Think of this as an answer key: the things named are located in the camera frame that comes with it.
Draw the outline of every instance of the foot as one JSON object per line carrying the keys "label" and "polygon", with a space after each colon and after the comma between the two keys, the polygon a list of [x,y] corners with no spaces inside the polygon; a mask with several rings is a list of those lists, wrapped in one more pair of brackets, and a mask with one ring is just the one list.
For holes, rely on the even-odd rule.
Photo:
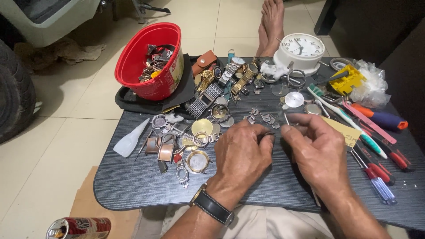
{"label": "foot", "polygon": [[257,54],[255,54],[256,57],[259,57],[261,53],[263,53],[267,43],[269,42],[263,18],[261,18],[261,23],[258,27],[258,37],[260,38],[260,45],[258,46]]}
{"label": "foot", "polygon": [[282,0],[265,0],[263,3],[263,22],[269,41],[272,38],[283,39],[283,14],[285,8]]}
{"label": "foot", "polygon": [[260,57],[273,57],[279,49],[283,33],[283,14],[285,8],[282,0],[265,0],[263,4],[263,22],[269,41]]}

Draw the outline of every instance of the white alarm clock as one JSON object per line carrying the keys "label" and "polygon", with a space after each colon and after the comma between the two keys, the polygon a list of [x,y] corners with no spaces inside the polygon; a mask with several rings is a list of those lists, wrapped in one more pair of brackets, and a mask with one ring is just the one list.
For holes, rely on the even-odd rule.
{"label": "white alarm clock", "polygon": [[[293,69],[303,71],[306,76],[311,76],[319,70],[319,60],[325,54],[325,45],[321,40],[312,35],[294,33],[287,35],[281,41],[273,61],[277,67],[287,68],[291,61]],[[293,77],[302,77],[301,73],[293,72]]]}

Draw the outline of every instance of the brown cardboard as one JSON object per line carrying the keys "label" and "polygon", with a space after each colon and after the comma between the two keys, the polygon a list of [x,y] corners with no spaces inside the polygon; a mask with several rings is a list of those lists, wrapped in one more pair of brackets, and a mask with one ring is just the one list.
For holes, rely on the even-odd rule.
{"label": "brown cardboard", "polygon": [[131,239],[136,223],[139,221],[139,210],[111,211],[102,207],[94,198],[93,193],[93,180],[96,171],[97,166],[93,166],[81,188],[77,190],[69,216],[107,217],[112,224],[108,239]]}

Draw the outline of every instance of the tire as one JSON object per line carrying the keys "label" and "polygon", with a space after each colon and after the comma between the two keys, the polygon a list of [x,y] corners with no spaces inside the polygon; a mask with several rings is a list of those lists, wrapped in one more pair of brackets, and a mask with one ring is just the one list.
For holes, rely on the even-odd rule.
{"label": "tire", "polygon": [[35,89],[15,53],[0,40],[0,144],[34,118]]}

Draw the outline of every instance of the plastic bag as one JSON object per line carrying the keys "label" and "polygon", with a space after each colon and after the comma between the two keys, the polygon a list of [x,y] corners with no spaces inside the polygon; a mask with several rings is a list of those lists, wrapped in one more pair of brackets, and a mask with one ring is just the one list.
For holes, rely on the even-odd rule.
{"label": "plastic bag", "polygon": [[364,60],[354,61],[355,68],[366,78],[362,85],[353,89],[350,98],[362,106],[369,108],[384,108],[391,95],[385,94],[388,84],[385,81],[385,71],[375,67],[374,63]]}

